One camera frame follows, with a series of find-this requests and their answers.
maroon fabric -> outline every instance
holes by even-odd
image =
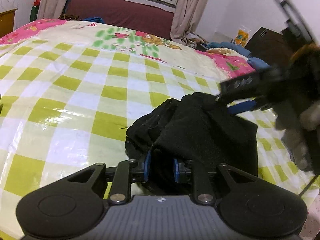
[[[125,0],[71,0],[66,14],[101,17],[106,24],[170,39],[173,13]]]

yellow and white checkered sheet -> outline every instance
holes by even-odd
[[[188,66],[71,43],[64,36],[40,38],[0,46],[0,236],[5,240],[23,235],[15,208],[24,195],[97,162],[116,166],[127,158],[125,132],[136,119],[167,98],[218,94],[224,78],[212,65],[207,66],[212,74],[203,76]],[[175,50],[174,61],[186,62],[181,57],[186,54],[205,68],[206,57],[187,47]],[[259,176],[299,193],[312,173],[290,161],[281,133],[273,129],[274,114],[242,116],[259,126]],[[313,186],[304,200],[311,204],[317,194]]]

black cloth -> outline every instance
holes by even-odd
[[[179,194],[185,187],[174,183],[173,158],[199,161],[207,171],[227,163],[256,176],[257,128],[228,114],[215,96],[196,92],[181,101],[168,99],[135,121],[127,129],[125,148],[130,159],[138,160],[151,150],[150,183],[163,193]]]

black circular joint cover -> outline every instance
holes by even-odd
[[[231,228],[259,238],[295,233],[307,217],[303,200],[283,189],[261,193],[231,192],[220,202],[219,211]]]
[[[102,199],[82,183],[51,185],[26,195],[17,206],[17,220],[26,235],[63,239],[93,228],[104,212]]]

metal screw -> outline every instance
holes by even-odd
[[[213,200],[213,196],[211,196],[210,194],[201,194],[198,196],[198,200],[207,203]]]
[[[125,195],[120,194],[120,193],[116,193],[116,194],[113,194],[113,195],[110,197],[110,200],[112,200],[113,202],[124,201],[124,200],[125,200]]]

